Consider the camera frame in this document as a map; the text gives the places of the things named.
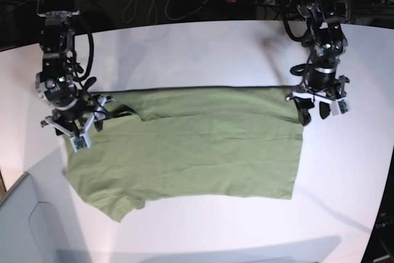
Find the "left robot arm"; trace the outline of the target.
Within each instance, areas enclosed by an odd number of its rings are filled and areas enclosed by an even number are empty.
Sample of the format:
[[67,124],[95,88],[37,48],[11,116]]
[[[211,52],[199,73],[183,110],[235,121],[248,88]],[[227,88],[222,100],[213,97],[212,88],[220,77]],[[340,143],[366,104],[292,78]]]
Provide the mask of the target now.
[[350,111],[345,90],[350,82],[337,75],[340,56],[348,45],[337,15],[334,0],[291,0],[291,6],[305,19],[307,29],[296,36],[289,26],[288,5],[281,3],[285,32],[292,41],[310,51],[305,63],[295,65],[290,73],[300,77],[300,83],[291,88],[287,100],[294,102],[302,126],[311,121],[310,110],[319,107],[321,119],[344,115]]

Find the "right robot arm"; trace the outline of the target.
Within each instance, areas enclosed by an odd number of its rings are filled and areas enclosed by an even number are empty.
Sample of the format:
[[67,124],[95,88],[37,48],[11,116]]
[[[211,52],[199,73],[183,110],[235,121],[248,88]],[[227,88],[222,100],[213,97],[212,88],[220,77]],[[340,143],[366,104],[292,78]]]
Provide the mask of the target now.
[[[73,142],[88,146],[89,129],[101,130],[102,121],[110,117],[105,109],[108,97],[92,95],[89,88],[96,82],[90,72],[94,58],[92,32],[80,16],[81,0],[38,0],[37,15],[44,19],[39,46],[42,50],[42,70],[36,75],[38,96],[52,114],[43,126],[52,126],[58,134]],[[86,30],[89,45],[87,66],[77,61],[74,21]]]

